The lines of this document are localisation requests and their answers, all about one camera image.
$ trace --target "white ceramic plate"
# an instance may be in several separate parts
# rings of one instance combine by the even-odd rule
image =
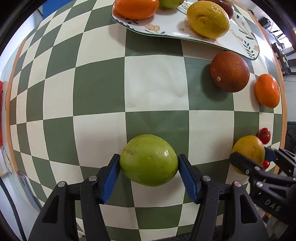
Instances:
[[[186,12],[192,3],[184,1],[176,9],[158,9],[153,16],[143,20],[125,18],[117,13],[114,6],[111,14],[115,22],[139,34],[188,39],[216,45],[241,54],[251,60],[255,60],[258,57],[258,42],[242,15],[234,12],[230,20],[229,31],[221,38],[209,39],[201,36],[190,27],[186,18]]]

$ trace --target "checkered tablecloth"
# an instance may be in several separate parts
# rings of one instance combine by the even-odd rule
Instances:
[[[246,59],[248,85],[226,93],[209,71],[220,48],[186,40],[143,36],[111,20],[112,0],[74,0],[32,31],[18,59],[10,96],[14,156],[36,200],[43,205],[59,181],[82,182],[140,134],[168,141],[203,174],[220,182],[247,177],[229,165],[233,144],[268,127],[266,146],[279,147],[281,103],[260,106],[256,78],[278,76],[272,50],[249,14],[260,55]],[[101,205],[110,238],[155,240],[189,232],[198,205],[179,173],[160,187],[146,187],[120,173]],[[217,215],[223,213],[220,205]],[[78,229],[84,231],[80,203]]]

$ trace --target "yellow fruit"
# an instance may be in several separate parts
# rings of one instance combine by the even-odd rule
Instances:
[[[227,33],[230,21],[227,13],[218,4],[198,1],[187,10],[191,27],[200,35],[216,39]]]
[[[258,163],[259,165],[262,165],[264,161],[264,145],[256,136],[245,136],[240,138],[233,146],[231,153],[236,151]],[[233,167],[233,169],[240,174],[244,174],[236,167]]]

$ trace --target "blue gripper pad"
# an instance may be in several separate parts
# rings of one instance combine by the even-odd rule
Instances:
[[[109,171],[109,174],[107,174],[103,185],[103,192],[101,195],[101,201],[103,202],[103,204],[105,204],[107,200],[110,199],[120,172],[119,155],[118,157],[113,156],[105,171]]]
[[[197,193],[201,189],[201,183],[196,183],[194,180],[192,174],[190,173],[190,170],[188,169],[187,165],[185,164],[183,158],[178,156],[178,170],[181,175],[182,181],[184,183],[185,189],[187,191],[188,197],[194,202],[197,203],[199,200],[199,197]]]
[[[276,159],[276,155],[274,154],[274,151],[270,148],[264,148],[265,149],[265,160],[267,161],[274,161]]]

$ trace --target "mandarin orange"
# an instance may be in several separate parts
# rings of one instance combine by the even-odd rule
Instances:
[[[258,102],[266,108],[275,108],[279,104],[280,90],[275,78],[262,74],[255,83],[255,94]]]
[[[155,14],[159,0],[115,0],[117,12],[129,19],[145,19]]]

